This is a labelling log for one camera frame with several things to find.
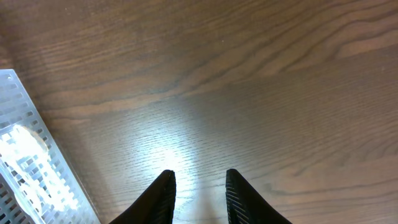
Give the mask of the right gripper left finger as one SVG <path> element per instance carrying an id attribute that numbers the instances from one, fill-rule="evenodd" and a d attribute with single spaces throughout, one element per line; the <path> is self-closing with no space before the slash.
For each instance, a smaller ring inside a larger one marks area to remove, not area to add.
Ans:
<path id="1" fill-rule="evenodd" d="M 172 224 L 176 199 L 175 172 L 164 170 L 110 224 Z"/>

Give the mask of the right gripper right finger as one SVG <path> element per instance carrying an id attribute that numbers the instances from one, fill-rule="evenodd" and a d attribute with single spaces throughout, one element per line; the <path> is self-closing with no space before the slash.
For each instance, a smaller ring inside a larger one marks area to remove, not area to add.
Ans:
<path id="1" fill-rule="evenodd" d="M 229 224 L 291 224 L 236 169 L 226 171 L 225 187 Z"/>

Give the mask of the clear plastic basket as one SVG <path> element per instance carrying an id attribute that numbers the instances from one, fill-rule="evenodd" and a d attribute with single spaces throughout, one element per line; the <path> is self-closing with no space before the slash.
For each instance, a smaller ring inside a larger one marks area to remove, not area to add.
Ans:
<path id="1" fill-rule="evenodd" d="M 1 70 L 1 223 L 99 223 L 12 69 Z"/>

